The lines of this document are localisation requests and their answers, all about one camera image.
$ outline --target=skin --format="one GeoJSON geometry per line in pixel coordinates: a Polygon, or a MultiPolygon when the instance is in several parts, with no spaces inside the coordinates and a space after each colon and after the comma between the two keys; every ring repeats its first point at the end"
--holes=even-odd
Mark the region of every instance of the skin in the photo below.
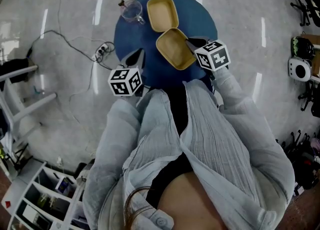
{"type": "Polygon", "coordinates": [[[158,209],[173,218],[173,230],[227,230],[194,172],[176,177],[166,187],[158,209]]]}

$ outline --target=wooden tray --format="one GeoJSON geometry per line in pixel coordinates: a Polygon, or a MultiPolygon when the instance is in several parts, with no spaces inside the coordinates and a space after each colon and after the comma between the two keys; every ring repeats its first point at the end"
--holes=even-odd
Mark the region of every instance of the wooden tray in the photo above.
{"type": "Polygon", "coordinates": [[[155,43],[163,57],[177,70],[185,70],[196,60],[185,43],[186,39],[188,38],[181,30],[171,28],[155,43]]]}
{"type": "Polygon", "coordinates": [[[155,32],[165,32],[178,27],[179,19],[173,0],[149,0],[146,8],[155,32]]]}

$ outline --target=hair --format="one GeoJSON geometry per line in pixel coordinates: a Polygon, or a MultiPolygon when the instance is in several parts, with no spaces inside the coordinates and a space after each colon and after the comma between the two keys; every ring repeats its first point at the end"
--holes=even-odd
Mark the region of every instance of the hair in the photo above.
{"type": "Polygon", "coordinates": [[[134,223],[135,218],[142,212],[146,211],[147,209],[151,209],[152,207],[146,206],[143,208],[138,209],[137,211],[132,211],[131,209],[131,200],[133,198],[133,196],[140,191],[143,190],[152,190],[151,187],[139,187],[136,190],[134,190],[132,193],[130,193],[130,195],[128,196],[128,198],[125,201],[124,204],[124,210],[123,210],[123,214],[124,214],[124,230],[131,230],[131,227],[134,223]]]}

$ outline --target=light blue shirt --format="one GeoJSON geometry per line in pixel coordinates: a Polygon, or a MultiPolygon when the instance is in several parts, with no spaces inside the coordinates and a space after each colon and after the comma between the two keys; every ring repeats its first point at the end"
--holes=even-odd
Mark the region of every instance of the light blue shirt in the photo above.
{"type": "MultiPolygon", "coordinates": [[[[92,230],[98,228],[105,200],[111,202],[105,213],[117,207],[122,208],[116,213],[121,216],[130,193],[151,186],[182,152],[229,229],[276,227],[294,191],[292,165],[234,76],[226,68],[214,75],[224,110],[217,108],[213,94],[201,81],[185,83],[188,125],[180,137],[169,98],[161,90],[146,94],[137,107],[123,99],[113,104],[83,196],[92,230]],[[121,199],[111,194],[115,188],[122,189],[121,199]]],[[[150,206],[147,193],[133,196],[133,211],[150,206]]],[[[116,225],[112,221],[109,229],[123,228],[119,221],[116,225]]],[[[173,226],[172,217],[151,208],[137,216],[133,228],[167,230],[173,226]]]]}

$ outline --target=white speaker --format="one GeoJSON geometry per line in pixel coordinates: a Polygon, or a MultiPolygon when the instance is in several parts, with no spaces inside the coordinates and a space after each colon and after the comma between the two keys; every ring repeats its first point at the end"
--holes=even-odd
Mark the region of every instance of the white speaker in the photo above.
{"type": "Polygon", "coordinates": [[[288,61],[288,73],[291,78],[306,82],[311,78],[311,66],[307,60],[291,58],[288,61]]]}

